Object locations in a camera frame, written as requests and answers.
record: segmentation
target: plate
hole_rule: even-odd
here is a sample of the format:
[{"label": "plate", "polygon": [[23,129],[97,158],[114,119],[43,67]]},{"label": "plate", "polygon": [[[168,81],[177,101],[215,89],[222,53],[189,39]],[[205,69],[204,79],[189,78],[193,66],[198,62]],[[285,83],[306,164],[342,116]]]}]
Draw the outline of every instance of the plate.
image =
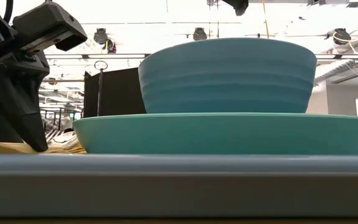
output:
[{"label": "plate", "polygon": [[88,153],[358,155],[358,117],[283,113],[137,114],[74,122]]}]

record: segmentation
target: white ceiling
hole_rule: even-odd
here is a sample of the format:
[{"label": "white ceiling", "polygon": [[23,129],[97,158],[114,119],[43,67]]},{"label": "white ceiling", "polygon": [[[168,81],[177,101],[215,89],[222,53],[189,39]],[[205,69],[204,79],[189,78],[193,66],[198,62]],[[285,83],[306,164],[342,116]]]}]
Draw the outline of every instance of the white ceiling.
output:
[{"label": "white ceiling", "polygon": [[[208,7],[206,0],[54,0],[80,21],[88,34],[88,41],[69,52],[54,47],[46,54],[104,54],[101,46],[92,41],[96,28],[106,28],[117,43],[117,53],[153,53],[172,45],[192,41],[195,27],[204,27],[211,38],[256,37],[266,34],[264,20],[267,19],[269,33],[273,39],[286,40],[303,45],[315,53],[329,52],[332,39],[324,40],[324,34],[345,27],[356,38],[358,36],[358,8],[347,8],[346,4],[307,6],[300,3],[267,4],[264,16],[263,5],[250,4],[246,14],[234,15],[231,6],[220,4]],[[18,16],[44,0],[15,0],[13,16]],[[4,14],[5,1],[0,0],[0,13]],[[109,70],[139,65],[139,59],[105,60]],[[84,71],[94,72],[94,60],[58,59],[50,60],[50,77],[64,79],[82,78]],[[82,83],[59,83],[57,88],[76,86]]]}]

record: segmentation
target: pipe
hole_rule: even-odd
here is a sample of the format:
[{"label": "pipe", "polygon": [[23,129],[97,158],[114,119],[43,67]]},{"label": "pipe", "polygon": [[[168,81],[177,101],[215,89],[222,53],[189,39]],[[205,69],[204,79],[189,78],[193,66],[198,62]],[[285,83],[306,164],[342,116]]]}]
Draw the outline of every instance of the pipe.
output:
[{"label": "pipe", "polygon": [[83,79],[81,80],[42,80],[42,82],[46,83],[58,83],[58,82],[84,82]]},{"label": "pipe", "polygon": [[345,59],[337,62],[333,62],[329,65],[323,65],[322,67],[317,67],[316,69],[316,78],[314,79],[315,83],[326,80],[327,78],[333,77],[339,73],[346,72],[349,68],[352,68],[356,65],[356,61],[353,59]]},{"label": "pipe", "polygon": [[[103,60],[112,60],[112,59],[120,59],[120,60],[123,60],[123,59],[144,59],[146,57],[148,57],[150,54],[144,54],[144,56],[139,56],[139,57],[117,57],[117,55],[122,55],[122,54],[89,54],[89,55],[85,55],[86,57],[89,57],[89,58],[81,58],[82,55],[78,55],[78,54],[63,54],[63,55],[47,55],[47,59],[48,60],[62,60],[62,59],[65,59],[65,60],[92,60],[92,62],[96,61],[96,60],[100,60],[100,59],[103,59]],[[317,60],[327,60],[327,59],[333,59],[333,60],[336,60],[336,59],[341,59],[341,58],[346,58],[346,59],[358,59],[358,54],[354,54],[353,52],[350,52],[348,51],[347,53],[344,53],[344,54],[315,54],[316,55],[316,58]],[[79,64],[52,64],[50,66],[91,66],[93,64],[83,64],[83,63],[79,63]]]},{"label": "pipe", "polygon": [[338,80],[332,81],[331,83],[332,83],[332,84],[339,84],[339,83],[343,83],[343,82],[352,80],[352,79],[354,79],[354,78],[358,78],[358,74],[349,75],[349,76],[347,76],[347,77],[340,78],[340,79],[338,79]]}]

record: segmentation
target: teal bowl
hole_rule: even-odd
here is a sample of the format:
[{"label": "teal bowl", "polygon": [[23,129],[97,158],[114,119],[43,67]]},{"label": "teal bowl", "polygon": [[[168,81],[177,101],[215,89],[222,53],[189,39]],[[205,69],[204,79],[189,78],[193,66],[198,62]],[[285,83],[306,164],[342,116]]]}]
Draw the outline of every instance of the teal bowl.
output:
[{"label": "teal bowl", "polygon": [[148,56],[139,81],[148,113],[304,113],[316,57],[288,42],[227,38]]},{"label": "teal bowl", "polygon": [[178,113],[74,122],[89,153],[358,155],[358,117],[283,113]]}]

